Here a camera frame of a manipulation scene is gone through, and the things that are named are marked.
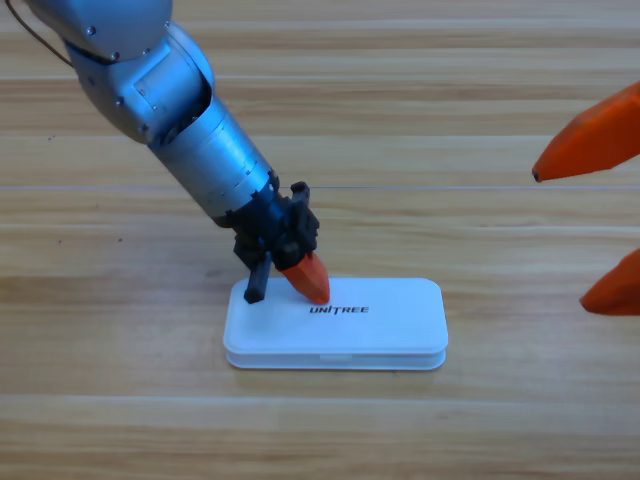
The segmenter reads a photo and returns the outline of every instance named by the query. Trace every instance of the case lid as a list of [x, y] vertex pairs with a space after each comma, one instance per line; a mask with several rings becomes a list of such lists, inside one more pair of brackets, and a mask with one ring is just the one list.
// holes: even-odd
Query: case lid
[[424, 278], [331, 278], [331, 302], [314, 305], [284, 278], [263, 301], [232, 289], [224, 345], [233, 355], [436, 355], [448, 344], [440, 287]]

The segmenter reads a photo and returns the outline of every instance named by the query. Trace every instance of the unitree logo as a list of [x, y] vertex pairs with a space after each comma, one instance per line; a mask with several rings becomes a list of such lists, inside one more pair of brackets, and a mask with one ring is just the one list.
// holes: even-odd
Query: unitree logo
[[310, 313], [331, 313], [334, 315], [338, 313], [369, 313], [369, 307], [311, 307]]

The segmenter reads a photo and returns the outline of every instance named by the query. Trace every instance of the wood grain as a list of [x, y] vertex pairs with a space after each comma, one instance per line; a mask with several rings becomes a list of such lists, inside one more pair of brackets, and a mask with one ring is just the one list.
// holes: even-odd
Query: wood grain
[[444, 291], [441, 369], [302, 373], [228, 365], [232, 233], [1, 6], [0, 479], [640, 477], [640, 321], [578, 303], [638, 247], [640, 163], [530, 175], [640, 79], [639, 15], [175, 2], [283, 185], [312, 185], [331, 274]]

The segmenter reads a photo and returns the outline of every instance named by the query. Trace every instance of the orange object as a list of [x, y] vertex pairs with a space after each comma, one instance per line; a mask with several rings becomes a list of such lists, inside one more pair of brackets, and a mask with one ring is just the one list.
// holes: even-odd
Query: orange object
[[640, 154], [640, 82], [571, 121], [533, 167], [537, 182], [612, 169]]
[[329, 303], [329, 273], [320, 258], [313, 252], [306, 255], [296, 266], [281, 270], [298, 292], [313, 303]]
[[640, 250], [622, 259], [580, 303], [591, 313], [640, 315]]

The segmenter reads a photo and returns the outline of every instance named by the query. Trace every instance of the wooden plank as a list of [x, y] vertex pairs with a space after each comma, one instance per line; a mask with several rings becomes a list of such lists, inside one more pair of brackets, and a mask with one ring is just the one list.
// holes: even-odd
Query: wooden plank
[[[181, 187], [147, 150], [124, 136], [5, 137], [3, 187]], [[282, 185], [537, 186], [531, 176], [550, 136], [274, 136], [252, 138]], [[640, 185], [640, 162], [555, 181], [551, 187]]]
[[[469, 100], [442, 98], [445, 87], [429, 91], [420, 81], [254, 78], [232, 83], [220, 85], [220, 96], [250, 135], [555, 135], [605, 93], [531, 99], [516, 89]], [[2, 81], [0, 107], [12, 112], [0, 116], [4, 136], [118, 133], [96, 113], [76, 80]]]
[[444, 290], [447, 363], [396, 375], [230, 368], [226, 302], [246, 271], [179, 190], [0, 198], [1, 393], [637, 405], [640, 322], [578, 304], [637, 245], [628, 192], [314, 191], [333, 275]]
[[0, 477], [633, 479], [639, 419], [613, 405], [0, 396]]

